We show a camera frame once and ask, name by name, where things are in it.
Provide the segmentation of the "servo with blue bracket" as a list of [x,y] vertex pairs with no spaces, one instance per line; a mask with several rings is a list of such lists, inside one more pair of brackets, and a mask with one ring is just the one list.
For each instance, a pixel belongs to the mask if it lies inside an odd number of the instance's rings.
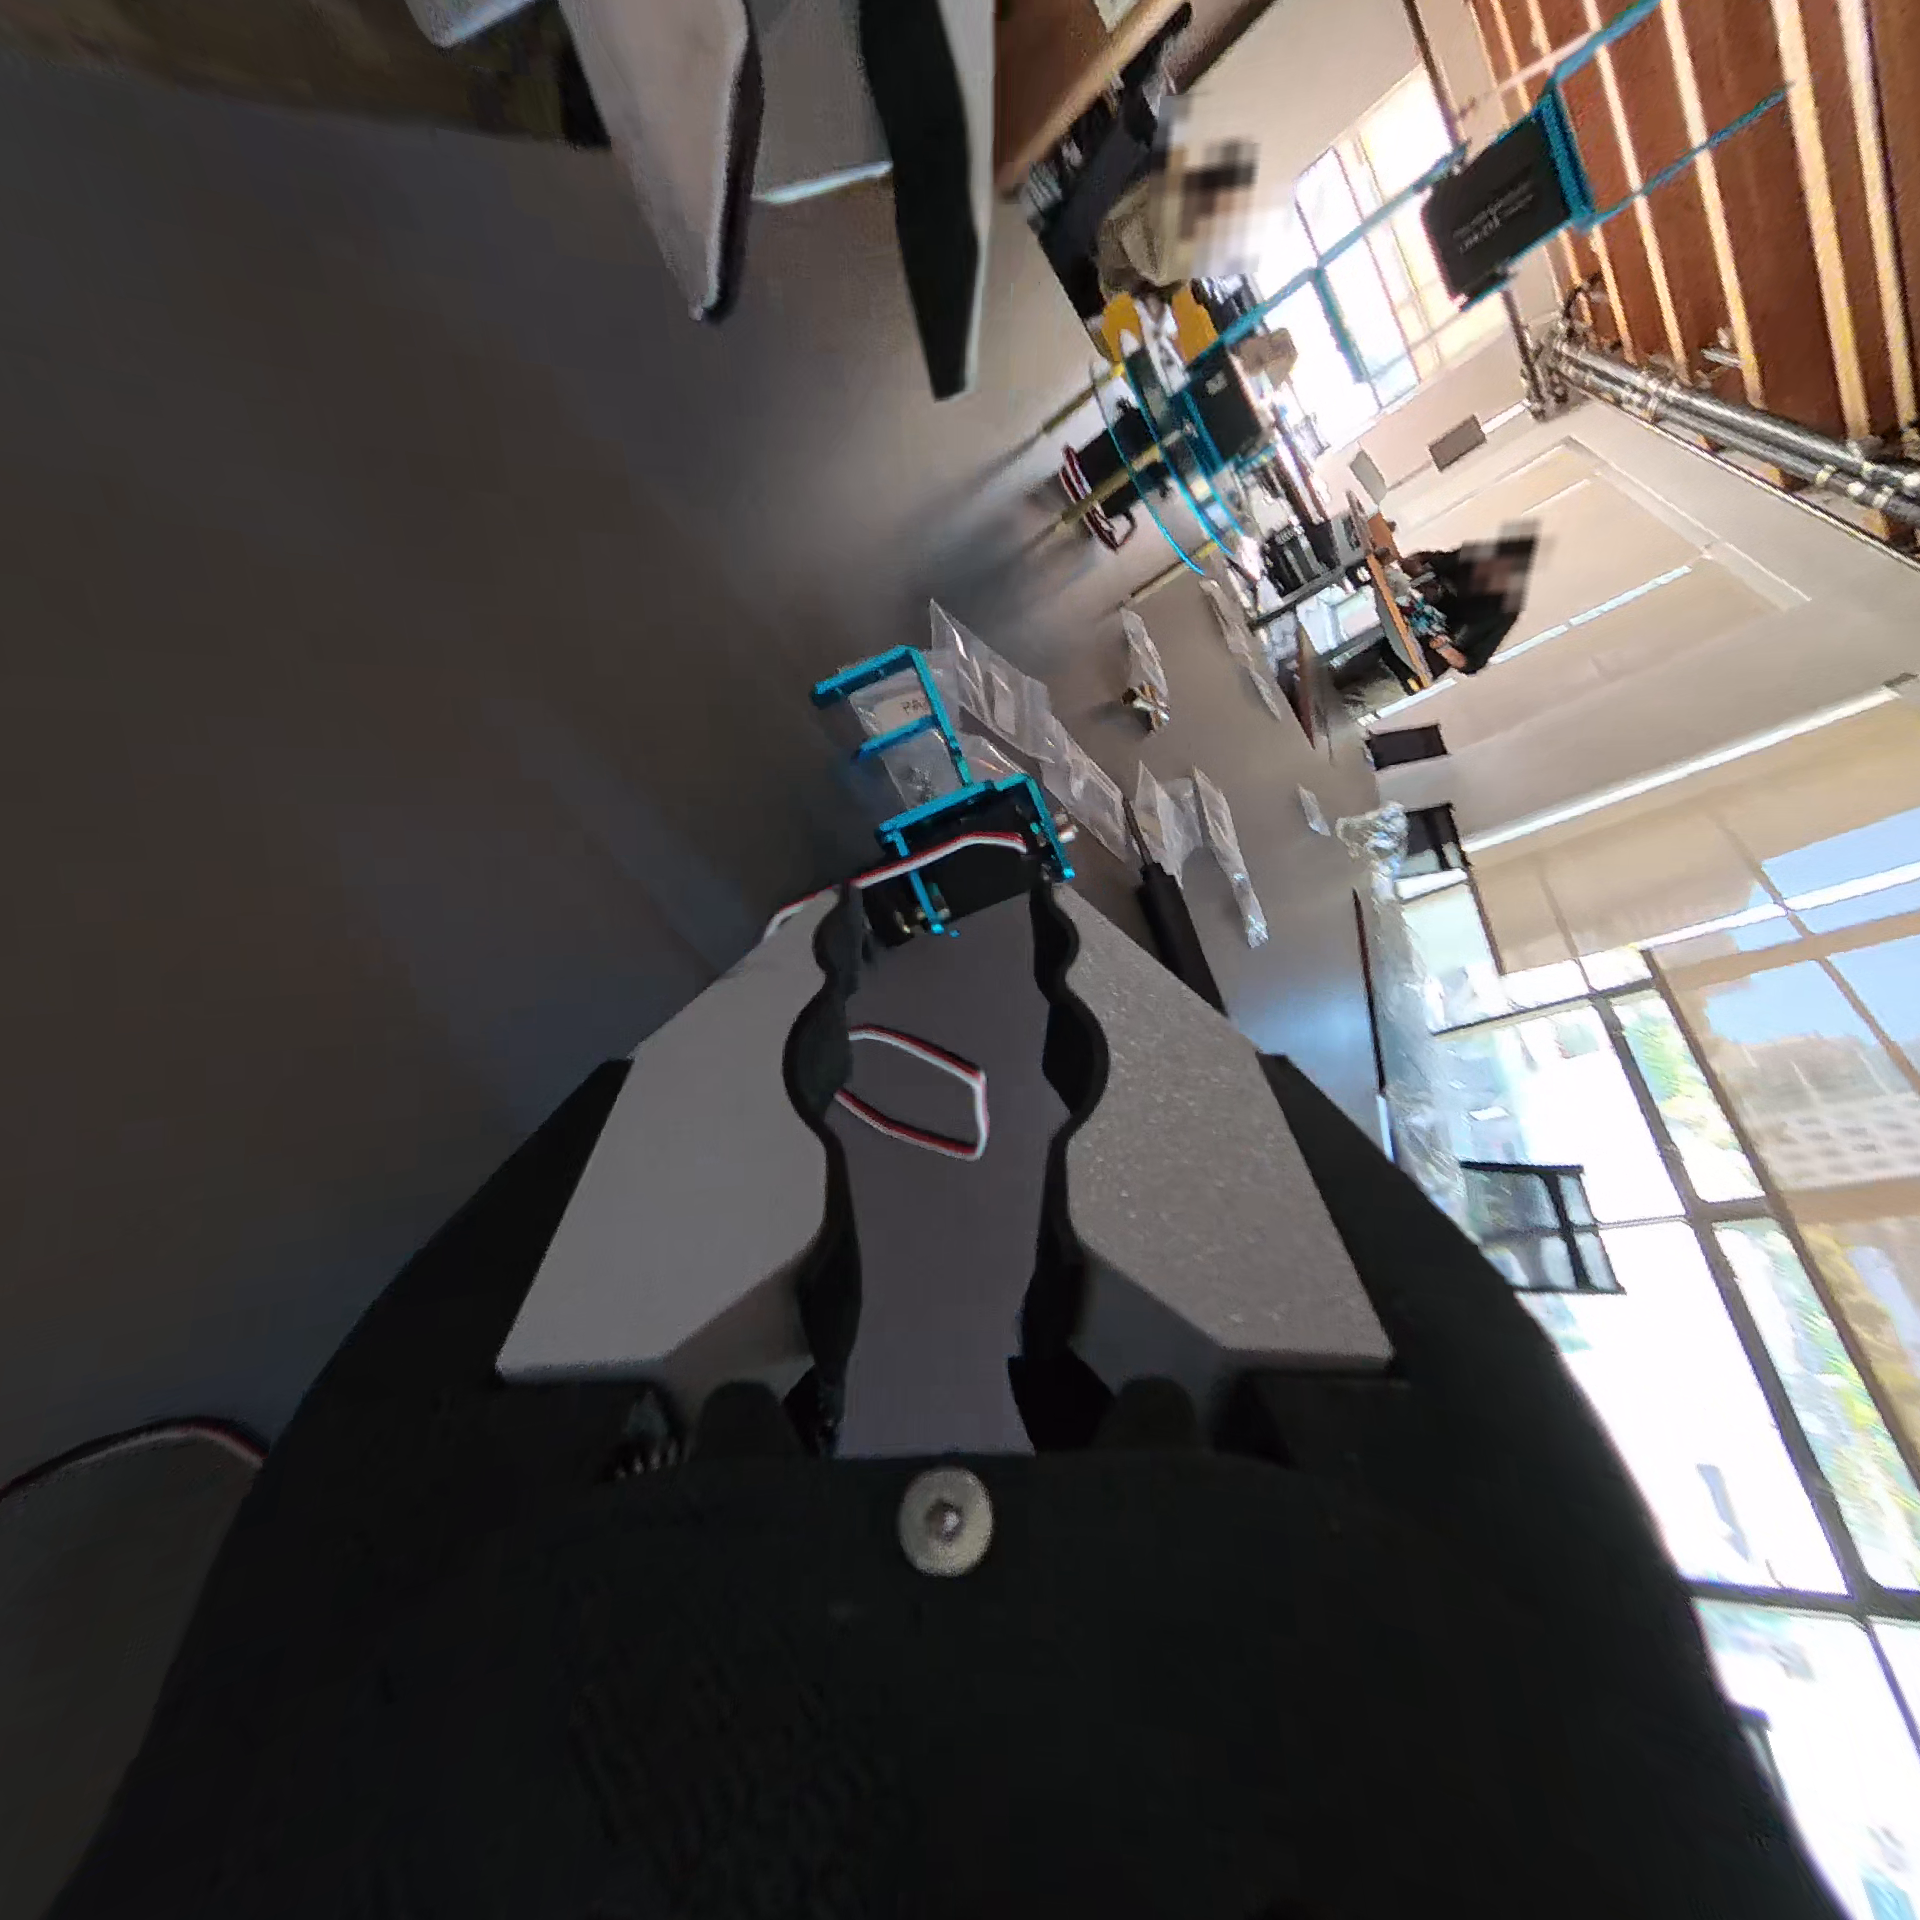
[[819,678],[810,700],[825,714],[858,687],[912,670],[949,739],[961,787],[918,807],[896,803],[875,827],[881,856],[850,880],[881,943],[954,936],[961,924],[1014,899],[1034,883],[1067,883],[1065,830],[1034,773],[1007,749],[954,722],[928,670],[928,651],[896,647]]

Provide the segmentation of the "wooden table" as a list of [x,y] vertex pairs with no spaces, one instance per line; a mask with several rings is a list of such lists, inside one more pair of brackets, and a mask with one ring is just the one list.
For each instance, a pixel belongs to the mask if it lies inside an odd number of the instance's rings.
[[1270,10],[1270,3],[997,3],[997,198],[1015,198],[1070,125],[1120,83],[1120,71],[1173,28],[1183,28],[1173,37],[1176,80],[1195,80]]

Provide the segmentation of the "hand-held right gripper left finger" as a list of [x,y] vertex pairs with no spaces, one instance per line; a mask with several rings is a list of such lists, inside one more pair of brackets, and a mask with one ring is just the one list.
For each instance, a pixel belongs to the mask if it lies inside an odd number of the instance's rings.
[[862,1261],[830,1114],[870,924],[805,900],[635,1046],[497,1352],[510,1386],[638,1380],[696,1418],[768,1386],[808,1452],[842,1440]]

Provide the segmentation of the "dark grey desk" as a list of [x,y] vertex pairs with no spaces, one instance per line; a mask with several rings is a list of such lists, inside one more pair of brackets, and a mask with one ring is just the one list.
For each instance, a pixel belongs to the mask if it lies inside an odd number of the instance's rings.
[[[503,987],[497,933],[559,899],[519,763],[475,730],[487,653],[543,672],[667,635],[704,586],[594,559],[574,502],[483,500],[519,378],[383,372],[440,405],[470,541],[391,598],[291,475],[227,484],[215,383],[142,494],[48,469],[91,659],[26,639],[26,851],[6,880],[6,1232],[129,1202],[104,1258],[189,1255],[253,1310],[315,1303],[350,1199],[430,1212],[449,1148],[410,1100],[470,1062],[416,965]],[[778,1395],[721,1387],[690,1456],[617,1476],[634,1382],[513,1386],[495,1352],[635,1069],[598,1066],[328,1355],[256,1469],[88,1852],[48,1915],[1413,1915],[1402,1727],[1361,1600],[1400,1535],[1336,1486],[1219,1448],[1128,1386],[1081,1448],[827,1461]]]

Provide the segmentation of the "long clear screw bag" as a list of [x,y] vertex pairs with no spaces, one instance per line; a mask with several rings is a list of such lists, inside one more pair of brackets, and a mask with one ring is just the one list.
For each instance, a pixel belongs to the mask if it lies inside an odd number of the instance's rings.
[[1257,950],[1270,941],[1270,924],[1242,851],[1232,804],[1224,789],[1195,765],[1191,767],[1191,791],[1206,843],[1232,890],[1243,941]]

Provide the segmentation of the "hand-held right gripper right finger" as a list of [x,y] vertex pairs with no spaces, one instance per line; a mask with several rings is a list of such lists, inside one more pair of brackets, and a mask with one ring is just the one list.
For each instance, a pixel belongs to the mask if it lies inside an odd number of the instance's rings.
[[1032,1446],[1089,1446],[1136,1380],[1210,1426],[1251,1375],[1384,1378],[1387,1331],[1264,1056],[1072,887],[1026,906],[1063,1101],[1009,1357]]

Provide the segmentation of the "yellow box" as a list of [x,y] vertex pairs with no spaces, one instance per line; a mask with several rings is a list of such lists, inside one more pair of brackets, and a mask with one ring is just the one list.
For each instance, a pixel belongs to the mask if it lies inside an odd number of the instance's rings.
[[1195,280],[1183,280],[1154,295],[1114,295],[1097,318],[1096,336],[1114,368],[1135,352],[1152,352],[1185,368],[1217,346],[1219,327]]

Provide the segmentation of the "metal ceiling pipes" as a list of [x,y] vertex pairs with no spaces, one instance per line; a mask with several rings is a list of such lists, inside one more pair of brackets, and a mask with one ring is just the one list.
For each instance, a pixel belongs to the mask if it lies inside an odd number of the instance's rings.
[[1794,480],[1805,492],[1918,531],[1918,463],[1851,438],[1723,400],[1673,372],[1637,368],[1578,331],[1553,327],[1535,350],[1536,368],[1559,389],[1606,400],[1648,428],[1693,437],[1720,456],[1733,451]]

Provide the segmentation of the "white roller blind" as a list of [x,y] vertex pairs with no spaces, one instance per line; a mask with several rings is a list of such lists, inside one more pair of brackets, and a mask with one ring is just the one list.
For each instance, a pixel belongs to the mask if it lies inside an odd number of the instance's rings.
[[1505,973],[1643,949],[1843,880],[1917,830],[1918,715],[1901,693],[1568,823],[1472,852]]

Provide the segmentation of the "black screwdriver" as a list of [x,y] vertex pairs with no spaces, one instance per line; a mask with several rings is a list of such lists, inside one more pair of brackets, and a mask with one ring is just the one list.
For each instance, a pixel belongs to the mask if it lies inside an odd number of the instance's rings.
[[1160,959],[1187,984],[1191,994],[1211,1006],[1219,1015],[1229,1015],[1229,1003],[1217,984],[1193,914],[1187,906],[1185,887],[1166,871],[1154,845],[1149,843],[1136,807],[1130,800],[1123,803],[1123,820],[1136,848],[1141,871],[1136,895]]

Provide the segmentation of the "crumpled clear plastic film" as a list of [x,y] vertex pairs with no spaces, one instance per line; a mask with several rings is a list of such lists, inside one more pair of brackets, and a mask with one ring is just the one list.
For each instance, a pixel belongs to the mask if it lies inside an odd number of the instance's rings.
[[1336,823],[1354,860],[1361,959],[1377,1038],[1377,1076],[1390,1158],[1458,1227],[1467,1184],[1454,1141],[1457,1084],[1429,1022],[1426,972],[1402,899],[1409,813],[1387,803]]

